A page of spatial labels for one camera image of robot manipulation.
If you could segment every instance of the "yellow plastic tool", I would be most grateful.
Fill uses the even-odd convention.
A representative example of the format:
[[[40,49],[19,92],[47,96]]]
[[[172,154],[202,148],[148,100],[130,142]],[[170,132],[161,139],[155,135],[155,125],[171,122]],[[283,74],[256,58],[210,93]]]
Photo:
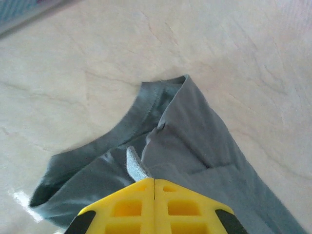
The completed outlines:
[[[247,232],[230,207],[162,179],[147,178],[82,209],[65,234]]]

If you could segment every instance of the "marble floor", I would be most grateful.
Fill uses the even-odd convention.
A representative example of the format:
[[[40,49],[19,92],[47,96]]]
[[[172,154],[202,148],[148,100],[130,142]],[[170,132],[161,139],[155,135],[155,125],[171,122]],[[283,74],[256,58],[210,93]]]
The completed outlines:
[[[190,74],[312,233],[311,0],[79,0],[0,39],[0,233],[61,234],[27,209],[53,154],[110,130],[141,81]]]

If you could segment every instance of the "tile floor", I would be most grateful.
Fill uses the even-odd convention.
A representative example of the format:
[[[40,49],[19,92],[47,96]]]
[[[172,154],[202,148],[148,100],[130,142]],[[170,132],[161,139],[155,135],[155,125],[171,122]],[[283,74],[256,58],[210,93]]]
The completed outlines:
[[[1,38],[0,233],[62,233],[27,210],[49,157],[185,73],[312,233],[311,64],[311,0],[80,0]]]

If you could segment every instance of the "black rubber edge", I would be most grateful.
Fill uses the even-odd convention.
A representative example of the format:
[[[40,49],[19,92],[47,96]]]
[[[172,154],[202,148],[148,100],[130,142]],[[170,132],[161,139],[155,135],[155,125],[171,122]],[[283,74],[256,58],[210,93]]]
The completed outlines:
[[[228,234],[248,234],[234,214],[224,210],[216,210],[215,213]]]
[[[64,234],[86,234],[95,216],[95,211],[87,211],[76,216]]]

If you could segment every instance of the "gray t-shirt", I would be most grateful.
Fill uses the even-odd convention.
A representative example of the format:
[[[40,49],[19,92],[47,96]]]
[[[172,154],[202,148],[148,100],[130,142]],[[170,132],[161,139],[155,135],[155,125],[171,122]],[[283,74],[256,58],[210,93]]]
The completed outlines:
[[[145,177],[230,206],[250,234],[305,234],[247,162],[188,75],[143,82],[116,127],[52,156],[30,207],[67,228],[85,206]]]

